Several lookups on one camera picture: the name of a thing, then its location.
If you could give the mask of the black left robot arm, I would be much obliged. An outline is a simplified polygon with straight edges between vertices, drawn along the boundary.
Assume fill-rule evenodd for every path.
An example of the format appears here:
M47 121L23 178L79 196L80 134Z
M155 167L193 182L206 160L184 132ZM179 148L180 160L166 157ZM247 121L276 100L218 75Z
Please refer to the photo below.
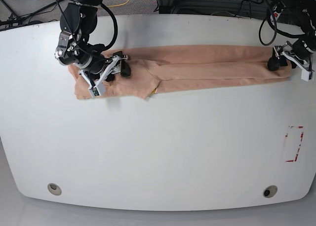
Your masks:
M266 18L274 31L272 40L282 35L296 39L294 43L287 41L284 45L273 47L272 56L268 61L268 70L277 71L291 62L293 68L301 69L302 79L309 81L313 78L312 56L316 52L316 1L315 0L263 0L267 6ZM294 24L300 27L302 34L293 35L277 28L277 16L287 10Z

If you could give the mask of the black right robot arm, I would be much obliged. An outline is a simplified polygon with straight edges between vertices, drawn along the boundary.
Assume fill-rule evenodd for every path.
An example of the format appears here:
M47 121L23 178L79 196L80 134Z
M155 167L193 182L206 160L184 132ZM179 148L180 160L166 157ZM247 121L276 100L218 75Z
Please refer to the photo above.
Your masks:
M115 75L123 78L131 77L131 69L127 64L128 57L122 51L109 58L104 52L109 50L118 38L118 23L112 11L103 4L103 0L69 0L65 10L61 11L56 59L73 70L75 77L81 77L88 84L93 95L100 95L104 81L114 81ZM113 37L108 45L90 44L90 34L97 26L98 7L104 9L113 22Z

